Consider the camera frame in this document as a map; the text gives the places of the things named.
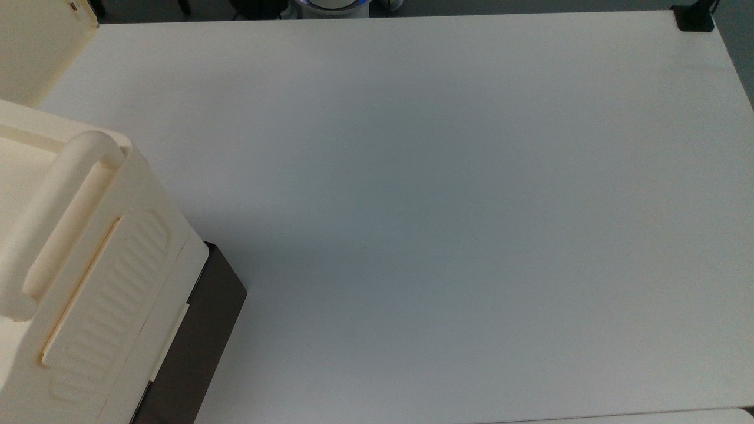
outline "black object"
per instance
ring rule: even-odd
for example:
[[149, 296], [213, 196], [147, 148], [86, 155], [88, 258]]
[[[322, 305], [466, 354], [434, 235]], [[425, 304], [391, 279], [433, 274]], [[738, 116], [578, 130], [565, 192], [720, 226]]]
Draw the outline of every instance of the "black object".
[[713, 3], [715, 0], [697, 0], [691, 6], [671, 6], [670, 10], [676, 15], [678, 29], [683, 32], [712, 32], [715, 29], [710, 13]]
[[[97, 19], [105, 17], [107, 11], [105, 10], [105, 5], [102, 4], [102, 0], [89, 0], [89, 4], [91, 5], [94, 14], [97, 16]], [[181, 7], [181, 12], [183, 12], [184, 15], [191, 14], [189, 0], [178, 0], [178, 5]]]
[[288, 8], [288, 0], [228, 0], [248, 20], [274, 20]]
[[92, 7], [92, 10], [94, 11], [94, 14], [99, 18], [102, 19], [105, 17], [105, 5], [102, 4], [102, 0], [89, 0], [89, 4]]
[[246, 289], [214, 244], [183, 322], [132, 424], [193, 424], [246, 299]]
[[191, 5], [189, 4], [189, 0], [178, 0], [178, 5], [181, 7], [181, 12], [183, 12], [184, 15], [191, 14]]

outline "table surface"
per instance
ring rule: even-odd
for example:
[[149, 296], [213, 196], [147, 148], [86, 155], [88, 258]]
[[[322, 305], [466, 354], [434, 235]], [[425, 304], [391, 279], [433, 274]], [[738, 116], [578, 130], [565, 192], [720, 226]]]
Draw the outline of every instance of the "table surface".
[[754, 113], [669, 11], [102, 26], [40, 109], [249, 289], [197, 423], [754, 404]]
[[537, 424], [752, 424], [754, 417], [740, 409], [547, 419]]

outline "drawer handle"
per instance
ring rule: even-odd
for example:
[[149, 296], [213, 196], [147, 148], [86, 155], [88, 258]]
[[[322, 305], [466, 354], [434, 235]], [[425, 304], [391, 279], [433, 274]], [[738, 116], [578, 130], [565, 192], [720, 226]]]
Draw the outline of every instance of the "drawer handle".
[[125, 154], [115, 140], [101, 131], [81, 133], [60, 150], [0, 247], [1, 316], [19, 322], [34, 316], [37, 302], [23, 292], [26, 273], [91, 168], [100, 162], [107, 169], [116, 169], [124, 160]]

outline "cream plastic cabinet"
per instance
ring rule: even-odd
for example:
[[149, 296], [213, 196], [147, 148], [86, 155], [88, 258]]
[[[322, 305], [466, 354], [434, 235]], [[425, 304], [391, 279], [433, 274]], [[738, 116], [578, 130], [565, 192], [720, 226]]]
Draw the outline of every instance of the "cream plastic cabinet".
[[0, 100], [0, 423], [128, 422], [207, 258], [121, 134]]

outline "ribbed panel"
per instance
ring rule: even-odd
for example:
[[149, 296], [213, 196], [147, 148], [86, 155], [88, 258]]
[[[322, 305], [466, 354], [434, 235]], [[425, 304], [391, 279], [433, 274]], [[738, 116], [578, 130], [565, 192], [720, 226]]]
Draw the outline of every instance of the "ribbed panel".
[[168, 248], [168, 229], [154, 213], [143, 214], [126, 235], [120, 256], [98, 287], [51, 380], [52, 394], [83, 401], [110, 370], [158, 283]]

